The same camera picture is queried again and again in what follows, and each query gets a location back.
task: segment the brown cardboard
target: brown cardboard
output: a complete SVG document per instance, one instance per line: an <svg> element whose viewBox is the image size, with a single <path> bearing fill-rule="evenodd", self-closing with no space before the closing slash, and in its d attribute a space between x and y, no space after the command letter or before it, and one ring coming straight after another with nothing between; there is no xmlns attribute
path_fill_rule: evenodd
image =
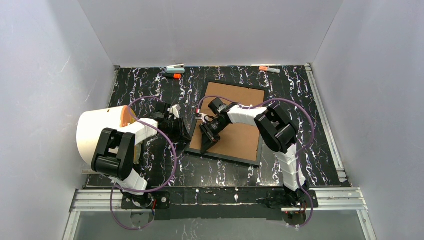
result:
<svg viewBox="0 0 424 240"><path fill-rule="evenodd" d="M209 82L207 85L205 96L216 95L228 98L243 105L257 105L264 101L265 91L259 89L246 88L241 86L232 86L222 83ZM207 98L203 101L200 112L210 116L214 116L209 109L208 104L214 100L214 97ZM197 121L193 137L191 139L190 148L200 150L202 145L202 133L199 125L201 121ZM221 140L208 152L230 156L234 158L256 161L258 154L259 130L256 126L246 124L230 124L222 132L219 133Z"/></svg>

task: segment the white wall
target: white wall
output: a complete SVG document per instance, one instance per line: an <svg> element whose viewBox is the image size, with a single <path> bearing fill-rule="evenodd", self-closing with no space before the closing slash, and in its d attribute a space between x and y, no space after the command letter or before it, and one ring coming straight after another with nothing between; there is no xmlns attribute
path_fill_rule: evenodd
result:
<svg viewBox="0 0 424 240"><path fill-rule="evenodd" d="M422 239L424 2L345 0L313 71L378 239Z"/></svg>
<svg viewBox="0 0 424 240"><path fill-rule="evenodd" d="M85 180L77 122L114 67L77 0L2 0L0 66L0 239L61 239Z"/></svg>
<svg viewBox="0 0 424 240"><path fill-rule="evenodd" d="M343 0L79 0L114 65L312 62Z"/></svg>

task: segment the glass panel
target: glass panel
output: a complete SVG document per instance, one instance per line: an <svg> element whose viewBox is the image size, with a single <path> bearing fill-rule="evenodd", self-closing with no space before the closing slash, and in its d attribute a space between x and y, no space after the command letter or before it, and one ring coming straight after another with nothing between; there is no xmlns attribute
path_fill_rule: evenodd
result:
<svg viewBox="0 0 424 240"><path fill-rule="evenodd" d="M150 214L117 212L126 226L147 223ZM297 231L283 221L266 219L174 219L155 221L142 231L129 231L117 225L110 212L82 212L75 234L78 240L227 240L227 239L355 239L365 240L356 210L314 211L312 220Z"/></svg>

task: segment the cable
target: cable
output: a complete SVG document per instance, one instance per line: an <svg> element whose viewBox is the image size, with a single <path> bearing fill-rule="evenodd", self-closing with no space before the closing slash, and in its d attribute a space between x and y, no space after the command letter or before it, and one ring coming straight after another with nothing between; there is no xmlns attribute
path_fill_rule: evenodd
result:
<svg viewBox="0 0 424 240"><path fill-rule="evenodd" d="M221 98L221 99L225 99L225 100L227 100L227 101L229 101L229 102L232 102L232 103L234 103L234 101L232 101L232 100L229 100L229 99L227 99L227 98L225 98L225 97L222 97L222 96L215 96L215 95L211 95L211 96L205 96L204 98L202 98L201 100L200 100L200 102L199 102L199 104L198 104L198 106L197 106L197 109L200 109L200 105L201 105L201 101L203 101L204 99L206 99L206 98L213 98L213 97L215 97L215 98ZM299 104L297 104L296 102L294 102L294 101L290 101L290 100L287 100L287 99L284 99L284 98L274 98L274 99L270 99L270 100L266 100L266 101L264 101L264 102L262 102L262 103L259 103L258 105L255 105L255 106L244 106L242 109L255 109L255 108L258 108L258 107L262 107L263 105L265 105L265 104L269 104L269 103L272 103L272 102L277 102L277 101L281 101L281 102L284 102L284 103L288 103L288 104L292 104L292 105L294 105L295 107L297 107L305 116L306 116L306 118L307 118L307 120L308 120L308 122L309 122L309 124L310 124L310 128L312 129L312 133L311 133L311 135L310 135L310 139L309 139L309 141L307 142L307 144L305 145L305 146L303 146L301 149L299 149L297 152L296 152L296 154L295 154L295 156L296 156L296 180L297 180L297 185L299 186L299 188L300 188L300 190L303 192L303 193L305 193L306 195L307 195L307 197L309 198L309 201L310 201L310 214L309 214L309 217L307 218L307 220L303 223L303 224L301 224L301 225L299 225L299 227L303 227L303 226L305 226L306 224L308 224L309 223L309 221L311 220L311 218L312 218L312 214L314 213L314 203L313 203L313 201L312 201L312 197L311 197L311 195L308 193L308 191L306 191L303 187L302 187L302 185L301 185L301 180L300 180L300 177L299 177L299 166L300 166L300 164L301 164L301 158L299 157L299 154L302 152L302 151L304 151L305 149L307 149L307 148L309 148L311 145L312 145L312 143L313 143L313 141L314 141L314 138L315 138L315 125L314 125L314 122L312 121L312 118L311 118L311 116L309 116L309 114L308 114L308 112L302 107L302 106L300 106Z"/></svg>
<svg viewBox="0 0 424 240"><path fill-rule="evenodd" d="M160 100L159 98L157 98L157 97L154 97L154 96L143 96L143 97L140 97L140 98L137 98L136 100L134 100L133 102L131 102L128 106L130 107L130 106L132 106L135 102L137 102L137 101L140 101L140 100L142 100L142 99L148 99L148 98L151 98L151 99L156 99L156 100L158 100L158 101L162 101L162 100ZM168 185L169 183L170 183L170 181L171 181L171 179L175 176L175 172L177 171L177 163L178 163L178 159L177 159L177 151L176 151L176 149L175 149L175 146L174 146L174 144L172 143L172 141L170 140L170 138L163 132L163 131L161 131L161 130L159 130L157 127L155 127L155 126L152 126L152 125L150 125L150 124L148 124L148 123L146 123L146 122L143 122L143 121L140 121L134 114L133 114L133 112L130 110L129 111L129 113L131 114L131 116L133 117L133 118L135 118L136 120L137 120L137 122L139 122L139 123L141 123L141 124L143 124L143 125L145 125L145 126L147 126L147 127L149 127L149 128L152 128L153 130L156 130L158 133L160 133L165 139L166 139L166 141L170 144L170 146L171 146L171 150L172 150L172 154L173 154L173 156L174 156L174 164L173 164L173 169L172 169L172 172L171 172L171 175L169 176L169 178L168 178L168 180L164 183L164 184L162 184L161 186L159 186L159 187L156 187L156 188L153 188L153 189L149 189L149 190L137 190L137 189L130 189L130 188L125 188L125 187L121 187L121 186L119 186L118 184L115 184L115 185L113 185L113 187L112 187L112 191L111 191L111 193L110 193L110 212L112 213L112 217L113 217L113 219L115 220L115 222L119 225L119 226L121 226L122 228L124 228L124 229L126 229L126 230L132 230L132 231L134 231L134 230L140 230L140 229L143 229L143 228L145 228L145 227L147 227L147 226L149 226L152 222L153 222L153 220L151 221L151 222L149 222L148 224L146 224L145 226L143 226L143 227L128 227L128 226L125 226L125 225L123 225L118 219L117 219L117 217L115 216L115 213L114 213L114 211L113 211L113 207L112 207L112 197L113 197L113 195L114 195L114 189L115 188L118 188L118 189L120 189L120 190L123 190L123 191L127 191L127 192L134 192L134 193L151 193L151 192L155 192L155 191L158 191L158 190L161 190L161 189L163 189L166 185Z"/></svg>
<svg viewBox="0 0 424 240"><path fill-rule="evenodd" d="M112 199L113 199L113 196L114 196L114 190L115 190L115 188L117 187L117 184L115 183L115 185L113 185L113 187L112 187L112 191L110 191L110 213L112 213L112 217L113 217L113 219L115 220L115 222L121 227L121 228L123 228L123 229L126 229L126 230L131 230L131 231L135 231L135 230L141 230L141 229L144 229L144 228L146 228L146 227L148 227L151 223L153 223L153 221L155 220L154 218L153 218L153 220L151 221L151 222L149 222L149 223L147 223L146 225L144 225L144 226L139 226L139 227L129 227L129 226L125 226L124 224L122 224L119 220L118 220L118 218L117 218L117 216L115 215L115 213L114 213L114 208L112 207Z"/></svg>
<svg viewBox="0 0 424 240"><path fill-rule="evenodd" d="M151 207L151 214L153 214L153 217L155 216L155 207L156 207L156 199L154 200L153 206Z"/></svg>
<svg viewBox="0 0 424 240"><path fill-rule="evenodd" d="M139 207L139 208L141 208L141 209L146 209L146 208L148 208L148 207L150 207L152 204L153 204L153 202L155 202L155 199L152 197L151 199L150 199L150 203L147 205L147 206L143 206L143 207Z"/></svg>
<svg viewBox="0 0 424 240"><path fill-rule="evenodd" d="M153 99L156 99L156 100L158 100L158 101L162 101L162 100L160 100L159 98L157 98L157 97L154 97L154 96L143 96L143 97L140 97L140 98L138 98L138 99L136 99L136 100L134 100L133 102L131 102L128 106L130 106L130 105L133 105L134 104L134 102L136 102L136 101L139 101L139 100L141 100L141 99L147 99L147 98L153 98ZM140 121L140 119L138 119L134 114L133 114L133 112L132 111L129 111L129 113L131 114L131 116L133 117L133 118L135 118L136 120L137 120L137 122L138 123L141 123L141 124L143 124L143 125L145 125L145 126L147 126L147 127L149 127L149 128L152 128L153 130L155 130L155 131L157 131L158 133L160 133L165 139L166 139L166 141L169 143L169 145L171 146L171 150L172 150L172 154L173 154L173 156L174 156L174 163L173 163L173 169L172 169L172 172L171 172L171 176L169 176L169 178L168 178L168 180L164 183L164 184L162 184L162 185L160 185L160 186L158 186L158 187L156 187L156 188L153 188L153 189L149 189L149 190L137 190L137 189L130 189L130 188L125 188L125 187L121 187L121 186L116 186L118 189L120 189L120 190L124 190L124 191L127 191L127 192L134 192L134 193L151 193L151 192L155 192L155 191L158 191L158 190L161 190L161 189L163 189L166 185L168 185L170 182L171 182L171 180L172 180L172 178L175 176L175 172L177 171L177 165L178 165L178 159L177 159L177 151L176 151L176 149L175 149L175 146L174 146L174 144L173 144L173 142L170 140L170 138L163 132L163 131L161 131L161 130L159 130L157 127L155 127L155 126L152 126L152 125L150 125L150 124L148 124L148 123L146 123L146 122L143 122L143 121Z"/></svg>
<svg viewBox="0 0 424 240"><path fill-rule="evenodd" d="M306 212L306 209L308 209L308 203L307 202L305 202L305 209L303 210L302 213Z"/></svg>
<svg viewBox="0 0 424 240"><path fill-rule="evenodd" d="M160 99L160 98L158 98L158 97L155 97L155 96L142 96L142 97L139 97L139 98L137 98L136 100L134 100L134 101L130 102L130 103L128 104L128 107L129 107L129 108L131 108L131 106L132 106L132 105L134 105L136 102L138 102L138 101L140 101L140 100L142 100L142 99L156 99L156 100L158 100L159 102L163 102L163 101L162 101L162 99Z"/></svg>
<svg viewBox="0 0 424 240"><path fill-rule="evenodd" d="M298 211L297 213L301 213L303 209L304 209L304 204L302 203L302 204L300 205L300 209L299 209L299 211Z"/></svg>
<svg viewBox="0 0 424 240"><path fill-rule="evenodd" d="M204 117L204 120L205 120L206 122L208 122L208 123L211 123L214 119L215 119L215 118L214 118L213 116L209 116L209 115L206 115L206 116Z"/></svg>

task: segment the black marble table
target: black marble table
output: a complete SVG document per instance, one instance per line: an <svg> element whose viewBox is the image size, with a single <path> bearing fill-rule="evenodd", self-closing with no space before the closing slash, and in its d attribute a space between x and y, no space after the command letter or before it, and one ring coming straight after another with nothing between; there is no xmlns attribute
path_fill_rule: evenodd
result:
<svg viewBox="0 0 424 240"><path fill-rule="evenodd" d="M142 96L156 96L169 104L180 104L187 127L192 127L194 113L202 90L208 80L258 86L267 89L267 99L285 98L299 103L312 116L315 124L313 145L301 154L303 174L311 186L340 186L339 177L325 136L317 105L303 66L279 66L281 73L259 71L258 67L187 67L180 80L162 77L164 68L121 68L111 96L109 107L128 105ZM136 103L132 109L138 117L151 112L150 100ZM300 149L311 136L311 126L306 117L292 105L282 103L293 122L299 126ZM170 187L261 187L282 186L283 173L274 153L263 147L260 167L248 166L224 160L209 159L184 152L181 143L176 144L178 169ZM173 167L171 150L162 136L155 136L144 143L140 160L141 176L150 186L164 183ZM109 187L111 180L90 175L86 187Z"/></svg>

